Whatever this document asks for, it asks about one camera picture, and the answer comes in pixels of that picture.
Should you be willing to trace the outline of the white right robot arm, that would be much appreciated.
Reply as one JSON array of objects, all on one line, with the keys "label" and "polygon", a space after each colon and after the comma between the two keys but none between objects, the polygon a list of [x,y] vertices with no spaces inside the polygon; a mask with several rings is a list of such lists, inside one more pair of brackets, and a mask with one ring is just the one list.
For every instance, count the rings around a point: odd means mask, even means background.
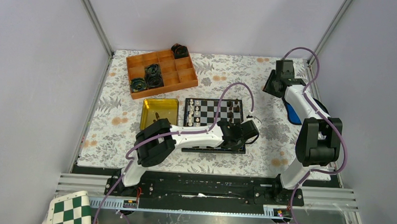
[{"label": "white right robot arm", "polygon": [[302,123],[295,144],[296,159],[279,174],[279,185],[270,194],[282,205],[290,200],[291,189],[302,184],[311,172],[329,174],[324,167],[339,158],[343,124],[316,103],[304,80],[295,77],[292,60],[276,62],[263,90],[290,104]]}]

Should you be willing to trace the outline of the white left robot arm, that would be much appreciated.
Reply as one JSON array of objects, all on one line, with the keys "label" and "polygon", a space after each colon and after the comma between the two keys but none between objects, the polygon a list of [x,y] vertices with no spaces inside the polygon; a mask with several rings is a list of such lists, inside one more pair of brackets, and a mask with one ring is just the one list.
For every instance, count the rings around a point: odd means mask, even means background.
[{"label": "white left robot arm", "polygon": [[179,127],[171,125],[166,118],[157,120],[137,133],[134,147],[126,154],[130,163],[122,171],[116,188],[124,196],[132,195],[144,172],[165,161],[177,149],[208,146],[238,151],[258,136],[253,120],[243,123],[220,120],[201,127]]}]

